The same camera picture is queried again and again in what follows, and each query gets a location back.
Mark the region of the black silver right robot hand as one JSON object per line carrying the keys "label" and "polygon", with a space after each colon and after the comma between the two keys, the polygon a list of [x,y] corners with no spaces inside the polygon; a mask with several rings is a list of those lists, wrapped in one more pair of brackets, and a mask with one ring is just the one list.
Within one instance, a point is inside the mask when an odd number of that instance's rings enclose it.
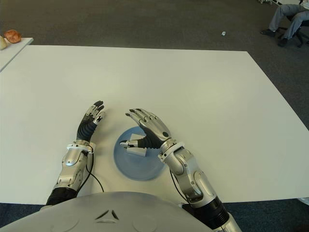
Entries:
{"label": "black silver right robot hand", "polygon": [[129,109],[126,116],[133,119],[137,125],[144,131],[145,137],[137,140],[123,140],[120,146],[137,148],[159,149],[161,145],[171,138],[171,133],[162,120],[155,114],[141,108]]}

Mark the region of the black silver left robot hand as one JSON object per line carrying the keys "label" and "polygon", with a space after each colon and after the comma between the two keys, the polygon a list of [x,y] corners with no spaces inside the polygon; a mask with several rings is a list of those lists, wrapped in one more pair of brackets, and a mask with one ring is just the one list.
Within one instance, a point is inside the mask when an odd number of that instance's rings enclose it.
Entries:
{"label": "black silver left robot hand", "polygon": [[98,124],[105,118],[104,102],[97,101],[86,111],[79,124],[76,139],[90,142]]}

